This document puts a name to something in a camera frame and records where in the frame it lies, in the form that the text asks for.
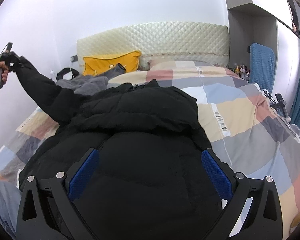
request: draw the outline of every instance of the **silver bolt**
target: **silver bolt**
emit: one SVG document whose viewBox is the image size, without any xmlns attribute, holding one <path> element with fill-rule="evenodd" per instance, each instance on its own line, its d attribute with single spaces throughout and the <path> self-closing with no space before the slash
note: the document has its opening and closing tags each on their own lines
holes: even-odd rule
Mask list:
<svg viewBox="0 0 300 240">
<path fill-rule="evenodd" d="M 266 176 L 266 180 L 269 181 L 269 182 L 272 182 L 272 181 L 273 181 L 273 179 L 272 179 L 271 176 Z"/>
<path fill-rule="evenodd" d="M 238 179 L 243 179 L 243 178 L 244 178 L 244 174 L 241 173 L 241 172 L 236 173 L 235 176 L 236 176 Z"/>
<path fill-rule="evenodd" d="M 33 181 L 33 180 L 34 180 L 34 176 L 29 176 L 29 177 L 28 177 L 28 181 L 29 181 L 29 182 L 31 182 L 31 181 Z"/>
<path fill-rule="evenodd" d="M 56 176 L 58 179 L 61 179 L 61 178 L 63 178 L 64 175 L 65 175 L 65 173 L 63 171 L 59 171 Z"/>
</svg>

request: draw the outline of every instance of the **yellow cushion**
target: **yellow cushion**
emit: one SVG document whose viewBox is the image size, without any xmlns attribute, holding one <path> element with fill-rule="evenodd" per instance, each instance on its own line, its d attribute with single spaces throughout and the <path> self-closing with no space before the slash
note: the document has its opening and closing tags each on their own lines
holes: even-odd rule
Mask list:
<svg viewBox="0 0 300 240">
<path fill-rule="evenodd" d="M 83 57 L 85 62 L 83 75 L 99 75 L 118 63 L 121 63 L 127 72 L 136 71 L 140 56 L 141 52 L 136 50 L 126 54 Z"/>
</svg>

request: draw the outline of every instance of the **quilted headboard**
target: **quilted headboard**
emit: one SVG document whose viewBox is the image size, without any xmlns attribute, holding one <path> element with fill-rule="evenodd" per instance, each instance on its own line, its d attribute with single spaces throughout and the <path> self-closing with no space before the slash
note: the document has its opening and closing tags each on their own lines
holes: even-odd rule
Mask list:
<svg viewBox="0 0 300 240">
<path fill-rule="evenodd" d="M 84 56 L 120 54 L 140 50 L 139 69 L 151 59 L 198 60 L 227 67 L 227 26 L 199 22 L 153 22 L 120 27 L 77 41 L 80 67 Z"/>
</svg>

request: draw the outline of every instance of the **blue towel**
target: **blue towel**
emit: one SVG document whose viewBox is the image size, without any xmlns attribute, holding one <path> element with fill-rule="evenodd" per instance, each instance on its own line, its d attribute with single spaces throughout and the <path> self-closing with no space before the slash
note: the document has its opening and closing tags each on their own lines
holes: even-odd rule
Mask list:
<svg viewBox="0 0 300 240">
<path fill-rule="evenodd" d="M 249 83 L 257 83 L 261 89 L 272 92 L 275 72 L 273 50 L 253 43 L 250 46 L 250 79 Z"/>
</svg>

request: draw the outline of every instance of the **blue textured pad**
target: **blue textured pad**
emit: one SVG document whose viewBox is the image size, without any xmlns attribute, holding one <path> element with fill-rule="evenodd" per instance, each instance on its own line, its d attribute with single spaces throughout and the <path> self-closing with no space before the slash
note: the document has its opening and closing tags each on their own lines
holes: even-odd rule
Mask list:
<svg viewBox="0 0 300 240">
<path fill-rule="evenodd" d="M 201 163 L 220 198 L 229 201 L 233 196 L 231 182 L 207 150 L 201 154 Z"/>
<path fill-rule="evenodd" d="M 250 79 L 249 83 L 257 83 L 261 89 L 272 92 L 275 73 L 275 56 L 273 50 L 252 43 L 250 46 Z"/>
<path fill-rule="evenodd" d="M 78 199 L 99 165 L 99 151 L 93 150 L 69 183 L 68 197 L 71 202 Z"/>
</svg>

